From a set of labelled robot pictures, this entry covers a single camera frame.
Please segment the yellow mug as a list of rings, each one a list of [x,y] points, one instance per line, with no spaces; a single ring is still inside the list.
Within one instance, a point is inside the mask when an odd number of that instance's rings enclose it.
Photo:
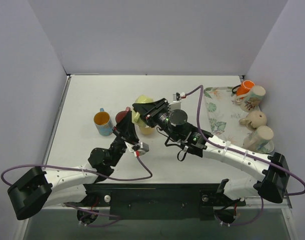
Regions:
[[[140,124],[138,127],[139,127],[139,131],[144,136],[152,135],[155,132],[155,129],[153,127],[150,127],[146,124]]]

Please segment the pink ghost mug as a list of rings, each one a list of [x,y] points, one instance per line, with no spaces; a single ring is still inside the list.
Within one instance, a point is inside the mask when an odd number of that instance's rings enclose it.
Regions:
[[[115,116],[116,127],[118,129],[128,129],[132,124],[132,111],[130,107],[120,111]]]

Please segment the light green mug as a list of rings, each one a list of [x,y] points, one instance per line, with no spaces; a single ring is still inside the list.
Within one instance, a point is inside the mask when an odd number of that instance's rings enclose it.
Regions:
[[[140,95],[136,100],[135,104],[148,104],[152,103],[154,100],[146,95]],[[139,127],[146,127],[147,124],[142,120],[141,115],[145,114],[147,111],[142,106],[136,106],[131,108],[131,120],[132,123]]]

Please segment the blue butterfly mug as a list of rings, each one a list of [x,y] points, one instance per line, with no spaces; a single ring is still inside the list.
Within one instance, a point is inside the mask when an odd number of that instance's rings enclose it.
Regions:
[[[113,133],[113,122],[108,112],[100,108],[93,117],[93,122],[100,135],[107,137]]]

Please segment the cream floral mug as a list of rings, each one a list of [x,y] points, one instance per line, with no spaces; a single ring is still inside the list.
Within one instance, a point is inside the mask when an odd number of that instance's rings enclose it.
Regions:
[[[262,149],[273,139],[274,132],[268,126],[260,126],[250,133],[244,140],[242,147],[253,152],[261,152]]]

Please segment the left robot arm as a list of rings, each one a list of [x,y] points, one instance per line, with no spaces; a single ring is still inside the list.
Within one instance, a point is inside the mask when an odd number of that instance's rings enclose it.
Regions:
[[[50,196],[74,186],[94,184],[108,179],[128,145],[139,143],[132,112],[126,111],[113,127],[115,139],[109,148],[94,148],[85,165],[78,167],[34,166],[7,190],[16,218],[28,219],[37,214]]]

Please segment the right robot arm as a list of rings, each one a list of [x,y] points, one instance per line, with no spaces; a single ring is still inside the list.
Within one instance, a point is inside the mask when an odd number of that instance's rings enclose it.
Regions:
[[[220,204],[253,196],[276,204],[283,202],[290,174],[282,154],[248,151],[205,130],[198,130],[188,122],[185,111],[171,110],[164,98],[150,103],[134,103],[132,107],[146,125],[160,127],[185,154],[217,160],[249,175],[244,179],[222,180],[215,193]]]

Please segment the orange mug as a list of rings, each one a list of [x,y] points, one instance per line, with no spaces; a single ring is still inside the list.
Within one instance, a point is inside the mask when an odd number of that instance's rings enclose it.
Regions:
[[[253,81],[244,80],[240,85],[233,87],[231,92],[236,96],[242,96],[244,94],[247,94],[254,86],[255,83]]]

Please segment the white coral pattern mug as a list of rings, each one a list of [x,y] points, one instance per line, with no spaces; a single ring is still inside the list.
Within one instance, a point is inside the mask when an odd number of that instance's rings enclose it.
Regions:
[[[249,113],[261,103],[265,95],[266,90],[260,85],[255,85],[249,92],[236,96],[234,102],[239,105],[244,112]]]

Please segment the beige round mug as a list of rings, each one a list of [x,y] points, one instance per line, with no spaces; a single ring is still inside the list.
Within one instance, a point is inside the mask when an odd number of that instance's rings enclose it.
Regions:
[[[255,131],[261,126],[267,125],[267,116],[259,110],[251,111],[245,118],[239,120],[239,124],[246,126],[249,130]]]

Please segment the floral serving tray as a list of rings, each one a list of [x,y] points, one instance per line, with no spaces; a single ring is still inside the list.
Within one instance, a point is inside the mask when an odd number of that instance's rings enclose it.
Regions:
[[[207,87],[203,91],[211,132],[224,141],[243,147],[244,139],[251,134],[246,126],[240,125],[239,120],[250,112],[243,111],[235,103],[236,95],[232,87]],[[253,111],[260,111],[257,106]]]

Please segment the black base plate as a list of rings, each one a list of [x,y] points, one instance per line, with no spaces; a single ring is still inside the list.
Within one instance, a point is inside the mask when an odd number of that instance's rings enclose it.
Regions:
[[[214,209],[233,214],[233,200],[218,193],[218,183],[96,183],[85,196],[71,200],[77,207],[108,207],[122,220],[214,219]]]

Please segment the aluminium rail frame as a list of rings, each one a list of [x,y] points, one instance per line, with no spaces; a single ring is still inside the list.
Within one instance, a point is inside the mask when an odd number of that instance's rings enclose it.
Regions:
[[[86,197],[85,192],[74,191],[74,192],[55,192],[51,194],[45,203],[42,205],[42,208],[54,206],[54,205],[63,205],[66,202],[79,203]],[[245,201],[246,205],[250,206],[251,204],[259,204],[260,197],[259,196],[249,196],[242,197],[242,200]],[[292,208],[292,204],[290,200],[286,197],[283,199],[282,203],[273,203],[268,200],[263,199],[264,205],[272,208]]]

